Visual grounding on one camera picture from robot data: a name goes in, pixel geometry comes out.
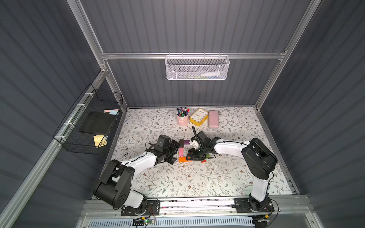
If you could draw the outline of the brown block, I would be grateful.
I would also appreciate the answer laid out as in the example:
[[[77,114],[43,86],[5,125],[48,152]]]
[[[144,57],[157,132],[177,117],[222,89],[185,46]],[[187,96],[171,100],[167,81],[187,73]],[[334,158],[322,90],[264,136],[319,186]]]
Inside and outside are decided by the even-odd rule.
[[[184,140],[180,139],[179,140],[179,144],[180,144],[179,147],[180,148],[183,148],[184,147]]]

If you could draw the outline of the orange block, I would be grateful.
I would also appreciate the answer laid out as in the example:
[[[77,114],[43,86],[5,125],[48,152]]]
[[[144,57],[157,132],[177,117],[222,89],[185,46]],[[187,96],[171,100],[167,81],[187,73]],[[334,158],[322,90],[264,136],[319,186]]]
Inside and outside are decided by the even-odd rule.
[[[189,160],[189,159],[187,159],[186,157],[179,157],[179,158],[178,158],[178,161],[179,161],[179,162],[192,162],[192,160]]]

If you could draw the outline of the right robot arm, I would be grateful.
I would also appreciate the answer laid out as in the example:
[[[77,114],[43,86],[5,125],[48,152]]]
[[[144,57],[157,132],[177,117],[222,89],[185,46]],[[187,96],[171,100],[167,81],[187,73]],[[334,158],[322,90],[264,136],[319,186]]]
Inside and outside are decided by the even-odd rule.
[[[242,158],[253,175],[252,190],[248,197],[236,199],[234,207],[238,213],[275,211],[268,189],[277,158],[273,152],[258,138],[248,142],[236,142],[219,137],[211,139],[204,132],[194,133],[190,144],[193,146],[187,153],[188,161],[204,161],[209,154],[228,154]]]

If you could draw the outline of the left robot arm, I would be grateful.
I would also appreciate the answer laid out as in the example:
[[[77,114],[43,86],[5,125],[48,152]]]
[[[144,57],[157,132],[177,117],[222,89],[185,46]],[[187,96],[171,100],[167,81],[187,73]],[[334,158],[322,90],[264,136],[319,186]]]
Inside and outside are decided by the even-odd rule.
[[[132,189],[136,175],[160,163],[174,164],[180,143],[166,135],[160,135],[141,155],[125,160],[111,160],[103,170],[93,195],[117,210],[125,207],[138,214],[147,207],[147,197]]]

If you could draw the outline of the pink pen cup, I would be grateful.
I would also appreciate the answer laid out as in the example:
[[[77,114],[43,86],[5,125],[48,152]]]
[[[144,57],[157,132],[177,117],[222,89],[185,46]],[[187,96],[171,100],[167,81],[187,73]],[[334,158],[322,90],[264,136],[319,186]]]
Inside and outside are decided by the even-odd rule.
[[[177,124],[180,127],[186,127],[189,125],[189,116],[177,116]]]

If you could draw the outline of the yellow alarm clock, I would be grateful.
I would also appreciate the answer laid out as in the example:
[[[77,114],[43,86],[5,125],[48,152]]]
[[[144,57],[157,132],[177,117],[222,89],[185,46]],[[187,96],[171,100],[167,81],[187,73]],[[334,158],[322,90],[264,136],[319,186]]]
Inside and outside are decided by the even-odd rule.
[[[190,122],[195,126],[201,126],[209,116],[209,112],[199,108],[190,116]]]

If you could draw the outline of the pink pencil case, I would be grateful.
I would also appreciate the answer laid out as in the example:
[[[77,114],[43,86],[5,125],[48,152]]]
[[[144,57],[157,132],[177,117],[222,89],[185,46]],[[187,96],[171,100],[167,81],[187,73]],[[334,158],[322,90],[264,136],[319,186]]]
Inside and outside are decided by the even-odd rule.
[[[211,110],[208,116],[208,126],[210,129],[219,128],[219,112],[216,110]]]

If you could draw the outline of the floral table mat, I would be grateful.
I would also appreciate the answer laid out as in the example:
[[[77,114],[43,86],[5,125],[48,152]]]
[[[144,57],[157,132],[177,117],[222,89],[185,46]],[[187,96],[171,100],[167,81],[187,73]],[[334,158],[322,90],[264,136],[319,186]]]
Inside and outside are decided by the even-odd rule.
[[[260,139],[270,143],[253,107],[219,107],[219,127],[211,129],[188,123],[179,126],[174,108],[129,109],[117,136],[112,158],[124,161],[142,154],[166,135],[174,140],[189,140],[204,132],[210,138],[246,142]],[[246,162],[233,155],[217,155],[205,162],[162,163],[148,168],[134,178],[133,188],[144,195],[162,197],[244,196],[252,190],[253,175]]]

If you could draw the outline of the pastel sticky notes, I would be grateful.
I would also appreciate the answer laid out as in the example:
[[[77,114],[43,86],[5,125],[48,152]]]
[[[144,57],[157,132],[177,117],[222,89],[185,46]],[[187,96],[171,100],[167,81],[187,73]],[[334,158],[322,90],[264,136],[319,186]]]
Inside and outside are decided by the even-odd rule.
[[[118,114],[119,110],[118,109],[108,109],[108,110],[104,110],[104,113],[110,114],[110,115],[114,115],[116,116]]]

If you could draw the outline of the yellow sticky notes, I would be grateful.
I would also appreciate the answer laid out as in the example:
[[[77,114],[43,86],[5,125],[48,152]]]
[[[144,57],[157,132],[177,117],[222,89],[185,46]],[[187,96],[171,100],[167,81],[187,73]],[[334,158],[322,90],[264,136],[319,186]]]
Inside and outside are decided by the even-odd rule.
[[[95,147],[99,148],[99,147],[103,147],[103,146],[107,145],[108,136],[107,135],[95,135],[95,136],[93,136],[93,139],[94,139]]]

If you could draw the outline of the black notebook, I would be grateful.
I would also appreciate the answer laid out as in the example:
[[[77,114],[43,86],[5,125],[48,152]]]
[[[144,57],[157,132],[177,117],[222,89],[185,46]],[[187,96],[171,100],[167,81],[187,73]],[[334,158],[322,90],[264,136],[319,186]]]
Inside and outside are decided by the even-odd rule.
[[[80,128],[81,133],[104,135],[115,121],[114,115],[90,112]]]

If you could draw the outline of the white bottle in basket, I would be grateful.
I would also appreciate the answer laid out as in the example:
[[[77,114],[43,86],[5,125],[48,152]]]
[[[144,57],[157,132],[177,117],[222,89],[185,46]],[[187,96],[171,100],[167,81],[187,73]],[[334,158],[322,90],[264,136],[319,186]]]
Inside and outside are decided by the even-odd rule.
[[[215,71],[215,72],[202,73],[201,77],[206,77],[206,78],[216,77],[216,78],[218,78],[220,75],[221,75],[220,71]]]

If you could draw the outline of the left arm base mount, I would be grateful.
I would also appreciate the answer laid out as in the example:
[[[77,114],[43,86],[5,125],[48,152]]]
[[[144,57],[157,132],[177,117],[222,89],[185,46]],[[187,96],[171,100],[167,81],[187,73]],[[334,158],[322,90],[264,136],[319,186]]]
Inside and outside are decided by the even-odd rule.
[[[121,216],[156,216],[160,213],[160,204],[161,201],[159,199],[146,199],[142,201],[142,204],[139,208],[123,206],[121,210]]]

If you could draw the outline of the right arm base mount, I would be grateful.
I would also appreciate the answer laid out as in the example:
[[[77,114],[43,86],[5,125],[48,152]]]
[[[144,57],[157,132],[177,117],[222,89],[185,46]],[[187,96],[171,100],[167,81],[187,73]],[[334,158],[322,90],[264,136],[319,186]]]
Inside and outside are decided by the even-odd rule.
[[[262,202],[250,197],[235,198],[234,207],[237,213],[272,213],[275,211],[272,200],[269,197],[266,197]]]

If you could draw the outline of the aluminium rail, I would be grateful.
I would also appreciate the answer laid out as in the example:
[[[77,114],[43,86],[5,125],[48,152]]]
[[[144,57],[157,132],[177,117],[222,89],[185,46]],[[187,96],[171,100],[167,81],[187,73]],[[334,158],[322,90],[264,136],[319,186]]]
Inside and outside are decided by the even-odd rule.
[[[238,214],[234,208],[234,199],[242,196],[228,197],[190,197],[190,198],[159,198],[160,213],[156,217],[172,216],[213,216]],[[272,213],[294,214],[309,213],[314,210],[307,195],[274,195],[270,196],[275,211]],[[86,201],[81,217],[86,218],[110,218],[121,216],[120,209],[113,209],[112,206],[102,200]]]

